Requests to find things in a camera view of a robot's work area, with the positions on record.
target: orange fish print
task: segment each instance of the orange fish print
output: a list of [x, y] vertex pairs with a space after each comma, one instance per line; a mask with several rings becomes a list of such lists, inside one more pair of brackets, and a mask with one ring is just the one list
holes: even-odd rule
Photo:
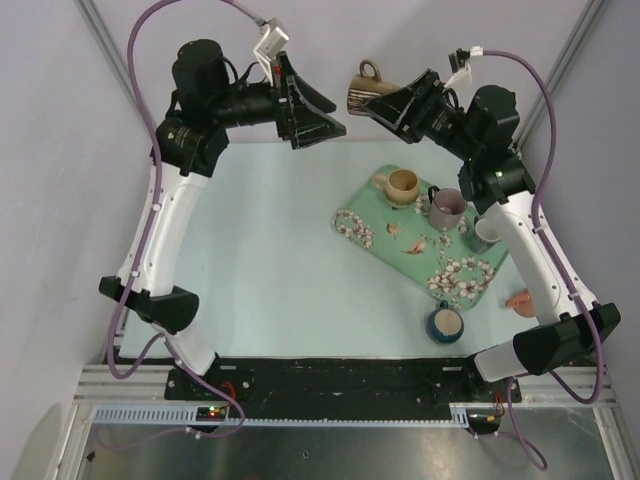
[[389, 232], [389, 234], [393, 237], [393, 239], [395, 240], [396, 238], [396, 233], [401, 233], [402, 229], [396, 225], [394, 225], [393, 223], [387, 223], [387, 232]]
[[411, 248], [411, 250], [403, 250], [402, 253], [407, 253], [409, 255], [418, 255], [424, 252], [424, 247], [426, 245], [426, 243], [417, 241], [416, 244]]

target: white table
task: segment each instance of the white table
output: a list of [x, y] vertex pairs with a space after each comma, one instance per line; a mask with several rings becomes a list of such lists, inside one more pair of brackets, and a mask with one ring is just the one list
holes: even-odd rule
[[[460, 160], [430, 142], [231, 145], [191, 218], [175, 283], [200, 297], [197, 321], [223, 356], [466, 356], [536, 325], [503, 307], [524, 288], [511, 257], [465, 332], [434, 343], [424, 318], [436, 300], [340, 238], [336, 210], [382, 165], [457, 188]], [[131, 316], [120, 351], [139, 354], [154, 331]], [[168, 356], [156, 345], [150, 356]]]

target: metal floor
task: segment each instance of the metal floor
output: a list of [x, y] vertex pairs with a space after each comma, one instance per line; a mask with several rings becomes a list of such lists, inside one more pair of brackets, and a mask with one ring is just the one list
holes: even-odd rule
[[[125, 452], [96, 448], [80, 479], [103, 480], [607, 480], [609, 467], [589, 409], [518, 410], [527, 438], [542, 450], [547, 472], [529, 464], [507, 438], [474, 440], [462, 429], [247, 427], [225, 439], [180, 433]], [[167, 427], [93, 426], [122, 445]], [[504, 431], [512, 431], [503, 420]]]

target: green tray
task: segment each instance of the green tray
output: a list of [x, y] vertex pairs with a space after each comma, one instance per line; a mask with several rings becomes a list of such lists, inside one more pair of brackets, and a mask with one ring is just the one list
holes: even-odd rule
[[[386, 165], [375, 174], [388, 175], [400, 167]], [[466, 240], [472, 234], [477, 211], [467, 207], [456, 229], [438, 232], [429, 224], [430, 183], [420, 179], [416, 203], [394, 209], [371, 179], [338, 210], [333, 227], [354, 245], [422, 286], [430, 295], [447, 300], [458, 310], [473, 308], [507, 258], [503, 242], [482, 254], [473, 253]]]

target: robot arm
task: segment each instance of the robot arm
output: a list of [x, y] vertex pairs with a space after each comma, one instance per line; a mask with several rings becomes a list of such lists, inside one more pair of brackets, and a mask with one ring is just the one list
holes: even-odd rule
[[[454, 75], [473, 54], [473, 49], [458, 50], [450, 56]], [[427, 137], [464, 162], [458, 175], [463, 196], [503, 238], [533, 298], [540, 325], [471, 356], [472, 373], [488, 382], [524, 373], [541, 375], [590, 353], [594, 344], [585, 318], [541, 242], [540, 228], [591, 308], [601, 340], [619, 323], [620, 314], [614, 304], [600, 305], [578, 279], [544, 214], [539, 228], [532, 222], [535, 184], [512, 148], [519, 123], [515, 94], [496, 85], [483, 86], [465, 112], [449, 102], [451, 84], [426, 70], [406, 87], [372, 98], [364, 110], [406, 143]]]
[[[163, 162], [160, 198], [153, 203], [154, 165], [127, 258], [115, 276], [100, 281], [100, 292], [119, 301], [132, 274], [135, 280], [125, 305], [168, 336], [181, 360], [199, 375], [211, 366], [215, 349], [194, 321], [198, 296], [175, 286], [173, 276], [193, 208], [229, 144], [226, 129], [275, 122], [278, 136], [289, 140], [293, 149], [346, 133], [343, 125], [327, 115], [335, 105], [300, 78], [287, 54], [280, 51], [288, 40], [282, 25], [273, 19], [261, 31], [254, 53], [268, 74], [268, 82], [247, 83], [245, 74], [230, 83], [226, 59], [214, 41], [190, 42], [178, 52], [172, 69], [177, 88], [166, 118], [156, 130]], [[151, 208], [156, 210], [156, 219], [140, 267], [132, 272]]]

